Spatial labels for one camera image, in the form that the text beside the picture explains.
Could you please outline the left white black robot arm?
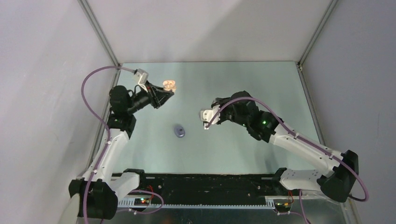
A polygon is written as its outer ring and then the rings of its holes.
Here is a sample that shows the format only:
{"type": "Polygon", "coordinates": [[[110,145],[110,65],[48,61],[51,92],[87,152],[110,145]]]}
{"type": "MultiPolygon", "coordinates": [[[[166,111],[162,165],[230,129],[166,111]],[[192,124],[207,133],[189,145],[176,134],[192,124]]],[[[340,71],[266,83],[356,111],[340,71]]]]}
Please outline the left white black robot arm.
{"type": "Polygon", "coordinates": [[[105,125],[103,148],[98,151],[89,168],[81,179],[69,184],[71,196],[80,196],[78,217],[85,223],[90,218],[112,219],[118,208],[119,199],[133,191],[143,194],[148,182],[138,173],[125,172],[113,181],[113,169],[124,147],[131,139],[136,125],[135,113],[151,105],[157,109],[164,105],[176,91],[174,80],[165,80],[163,85],[155,86],[149,81],[139,85],[140,91],[128,90],[117,85],[109,91],[109,117],[105,125]]]}

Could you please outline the beige earbud charging case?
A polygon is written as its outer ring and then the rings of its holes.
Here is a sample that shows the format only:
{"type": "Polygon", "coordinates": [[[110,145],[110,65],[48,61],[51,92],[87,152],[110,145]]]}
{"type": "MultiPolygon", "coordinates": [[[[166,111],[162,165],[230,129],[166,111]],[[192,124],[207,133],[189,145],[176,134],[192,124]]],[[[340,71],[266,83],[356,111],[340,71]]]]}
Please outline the beige earbud charging case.
{"type": "Polygon", "coordinates": [[[163,81],[163,89],[165,91],[175,92],[176,89],[177,89],[175,80],[165,80],[165,81],[163,81]]]}

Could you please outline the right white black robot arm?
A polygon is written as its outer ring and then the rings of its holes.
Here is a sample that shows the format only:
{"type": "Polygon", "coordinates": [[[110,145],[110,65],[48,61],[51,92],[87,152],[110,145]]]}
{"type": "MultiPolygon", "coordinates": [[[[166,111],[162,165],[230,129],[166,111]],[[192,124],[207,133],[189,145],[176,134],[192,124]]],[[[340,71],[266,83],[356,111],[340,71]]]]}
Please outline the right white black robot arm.
{"type": "Polygon", "coordinates": [[[204,128],[230,121],[245,127],[248,134],[258,141],[281,147],[309,162],[313,170],[292,170],[279,168],[272,181],[272,190],[284,195],[289,190],[320,191],[328,198],[344,203],[353,198],[351,190],[359,181],[359,157],[347,150],[328,148],[291,128],[270,108],[260,110],[246,91],[240,91],[228,98],[216,98],[210,109],[200,112],[204,128]]]}

